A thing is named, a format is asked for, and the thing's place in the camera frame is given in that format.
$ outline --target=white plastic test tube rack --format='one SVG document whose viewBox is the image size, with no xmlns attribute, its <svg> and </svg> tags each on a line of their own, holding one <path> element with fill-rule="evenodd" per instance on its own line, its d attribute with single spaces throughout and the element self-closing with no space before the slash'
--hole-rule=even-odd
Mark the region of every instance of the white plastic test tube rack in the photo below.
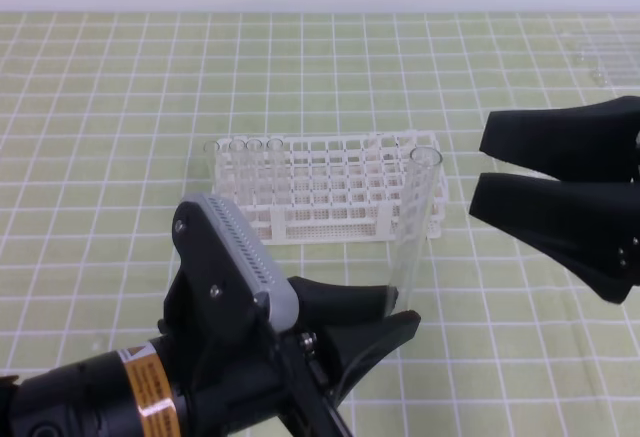
<svg viewBox="0 0 640 437">
<path fill-rule="evenodd" d="M 272 138 L 283 143 L 283 152 L 277 156 L 267 150 Z M 237 139 L 250 140 L 242 136 L 233 140 Z M 409 153 L 418 145 L 439 149 L 435 134 L 428 131 L 259 140 L 264 168 L 251 172 L 255 177 L 249 183 L 252 202 L 248 204 L 238 201 L 235 190 L 245 192 L 247 182 L 234 182 L 246 173 L 233 169 L 232 139 L 220 139 L 219 147 L 208 148 L 217 151 L 214 192 L 238 203 L 266 244 L 394 240 Z M 274 164 L 284 168 L 274 172 Z M 276 192 L 275 174 L 286 175 L 284 199 L 282 188 Z M 448 196 L 447 179 L 440 169 L 429 238 L 441 234 Z"/>
</svg>

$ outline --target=metal bolt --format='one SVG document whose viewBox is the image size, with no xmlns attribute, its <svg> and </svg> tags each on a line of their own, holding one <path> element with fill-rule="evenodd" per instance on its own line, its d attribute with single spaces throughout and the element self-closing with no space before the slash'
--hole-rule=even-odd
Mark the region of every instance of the metal bolt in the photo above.
<svg viewBox="0 0 640 437">
<path fill-rule="evenodd" d="M 221 295 L 222 295 L 222 289 L 217 285 L 213 284 L 209 289 L 209 297 L 211 297 L 212 299 L 217 299 Z"/>
<path fill-rule="evenodd" d="M 300 347 L 305 352 L 313 352 L 313 349 L 316 345 L 316 334 L 303 332 L 300 334 Z"/>
<path fill-rule="evenodd" d="M 181 234 L 186 228 L 187 226 L 181 220 L 176 220 L 176 225 L 173 226 L 173 230 L 176 231 L 176 234 Z"/>
</svg>

